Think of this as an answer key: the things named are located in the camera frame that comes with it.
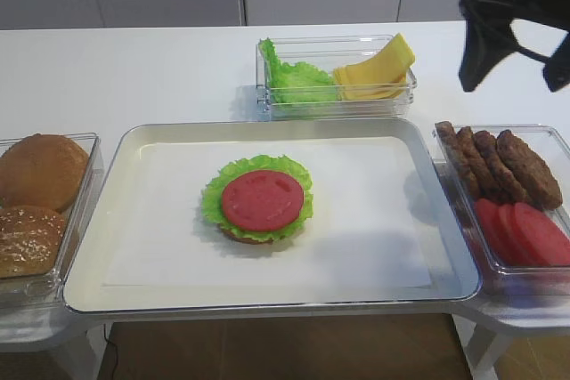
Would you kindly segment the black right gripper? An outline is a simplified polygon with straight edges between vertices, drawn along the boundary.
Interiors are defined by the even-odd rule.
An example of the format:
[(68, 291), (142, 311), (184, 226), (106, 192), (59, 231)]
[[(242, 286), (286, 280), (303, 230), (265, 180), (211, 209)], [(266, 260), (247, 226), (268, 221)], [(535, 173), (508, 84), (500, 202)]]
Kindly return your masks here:
[(569, 0), (460, 0), (460, 9), (467, 26), (459, 70), (464, 92), (474, 92), (490, 71), (512, 51), (545, 62), (542, 75), (552, 93), (569, 85), (569, 33), (557, 50), (547, 57), (522, 46), (512, 36), (510, 27), (514, 19), (520, 19), (568, 31)]

